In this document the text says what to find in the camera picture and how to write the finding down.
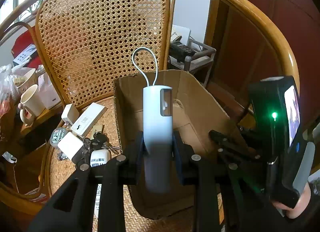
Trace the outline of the person's right hand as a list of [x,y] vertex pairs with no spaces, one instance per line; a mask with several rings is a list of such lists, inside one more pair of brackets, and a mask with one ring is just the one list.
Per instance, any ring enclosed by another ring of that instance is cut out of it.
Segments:
[[283,203],[280,203],[277,201],[271,201],[271,202],[273,206],[276,207],[277,209],[285,210],[286,216],[288,218],[294,219],[300,216],[302,212],[307,208],[310,202],[310,199],[311,199],[311,189],[310,189],[309,183],[307,182],[304,187],[303,193],[294,208],[290,208],[284,205]]

